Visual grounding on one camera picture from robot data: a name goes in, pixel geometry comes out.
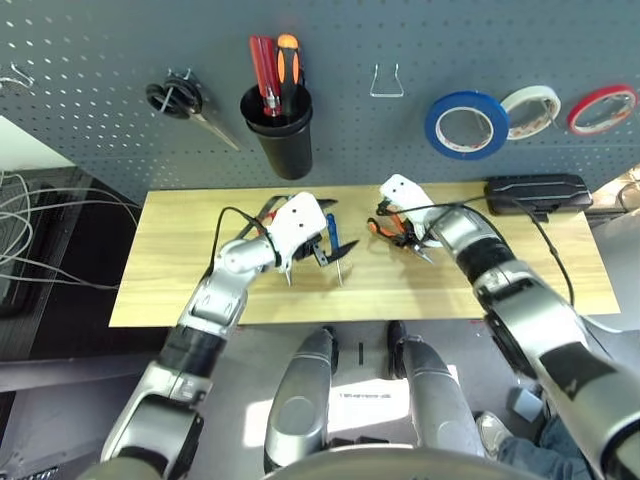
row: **jeans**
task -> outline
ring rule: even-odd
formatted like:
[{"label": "jeans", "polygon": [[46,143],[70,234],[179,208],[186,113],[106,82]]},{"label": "jeans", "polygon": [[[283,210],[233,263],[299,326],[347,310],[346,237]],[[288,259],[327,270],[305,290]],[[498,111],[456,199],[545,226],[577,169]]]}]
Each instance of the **jeans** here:
[{"label": "jeans", "polygon": [[539,447],[524,438],[504,440],[498,461],[549,480],[593,480],[587,462],[559,417],[545,425]]}]

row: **gray pegboard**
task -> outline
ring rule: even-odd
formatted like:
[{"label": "gray pegboard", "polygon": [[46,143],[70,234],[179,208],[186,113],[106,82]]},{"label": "gray pegboard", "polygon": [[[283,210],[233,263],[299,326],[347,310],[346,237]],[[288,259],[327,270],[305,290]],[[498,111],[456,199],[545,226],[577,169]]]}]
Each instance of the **gray pegboard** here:
[{"label": "gray pegboard", "polygon": [[[640,86],[634,0],[0,0],[0,65],[36,79],[0,91],[0,114],[140,201],[149,189],[381,183],[575,172],[592,187],[640,162],[640,123],[592,137],[566,132],[571,106],[617,82]],[[239,112],[255,83],[250,34],[295,33],[314,101],[314,168],[291,183],[268,166]],[[373,68],[399,63],[404,98],[369,97]],[[156,115],[147,83],[191,67],[240,153],[189,122]],[[460,89],[502,99],[547,84],[560,129],[478,162],[435,152],[431,103]]]}]

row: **wooden table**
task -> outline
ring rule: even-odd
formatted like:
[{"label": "wooden table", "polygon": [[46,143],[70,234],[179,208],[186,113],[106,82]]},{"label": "wooden table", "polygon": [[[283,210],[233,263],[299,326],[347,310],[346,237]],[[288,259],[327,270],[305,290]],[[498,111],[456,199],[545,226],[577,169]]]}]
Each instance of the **wooden table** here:
[{"label": "wooden table", "polygon": [[[483,183],[425,185],[435,202],[482,194]],[[313,257],[294,264],[293,286],[283,274],[258,277],[249,291],[241,323],[302,323],[388,319],[480,318],[471,286],[442,249],[431,265],[372,235],[366,219],[375,216],[378,185],[314,187],[317,198],[335,198],[332,207],[343,243],[360,240],[336,266],[319,268]],[[150,192],[111,317],[112,327],[174,325],[209,261],[213,231],[222,207],[256,214],[272,195],[300,189],[184,190]],[[483,202],[474,207],[487,213]],[[516,256],[566,295],[558,267],[528,217],[492,217]],[[225,215],[221,243],[245,225]],[[545,225],[563,259],[584,314],[618,313],[618,304],[583,214],[555,214]]]}]

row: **tape roll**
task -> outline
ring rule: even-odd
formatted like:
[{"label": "tape roll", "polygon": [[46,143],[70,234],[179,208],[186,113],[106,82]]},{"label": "tape roll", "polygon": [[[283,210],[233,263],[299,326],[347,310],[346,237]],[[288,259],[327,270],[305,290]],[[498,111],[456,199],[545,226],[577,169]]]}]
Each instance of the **tape roll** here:
[{"label": "tape roll", "polygon": [[525,87],[513,92],[500,103],[510,114],[513,110],[523,106],[525,103],[539,102],[544,106],[544,112],[527,122],[509,128],[508,140],[522,140],[531,137],[547,128],[560,113],[562,103],[560,98],[551,87],[546,85],[534,85]]},{"label": "tape roll", "polygon": [[[487,138],[475,145],[461,145],[442,131],[442,119],[456,111],[469,111],[489,125]],[[441,154],[457,160],[480,160],[497,152],[509,133],[509,116],[495,98],[472,90],[451,93],[437,100],[424,122],[429,143]]]},{"label": "tape roll", "polygon": [[[605,101],[607,99],[613,99],[620,97],[623,99],[623,105],[612,112],[611,115],[604,120],[594,123],[592,125],[578,125],[580,116],[593,105],[598,102]],[[584,97],[578,104],[573,107],[569,115],[567,116],[567,123],[569,124],[569,130],[576,135],[595,135],[596,133],[606,132],[610,128],[624,122],[633,109],[638,104],[638,94],[634,88],[630,85],[611,85],[608,87],[600,88],[591,92]]]}]

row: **scissors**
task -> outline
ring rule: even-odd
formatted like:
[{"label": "scissors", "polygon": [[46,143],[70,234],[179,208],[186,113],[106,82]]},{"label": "scissors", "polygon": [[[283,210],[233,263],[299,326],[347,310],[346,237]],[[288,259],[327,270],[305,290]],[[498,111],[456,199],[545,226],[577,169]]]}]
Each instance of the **scissors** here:
[{"label": "scissors", "polygon": [[145,89],[147,102],[158,112],[180,120],[193,120],[217,135],[224,143],[239,152],[240,147],[227,135],[217,121],[202,115],[202,95],[188,78],[169,76],[164,86],[152,83]]}]

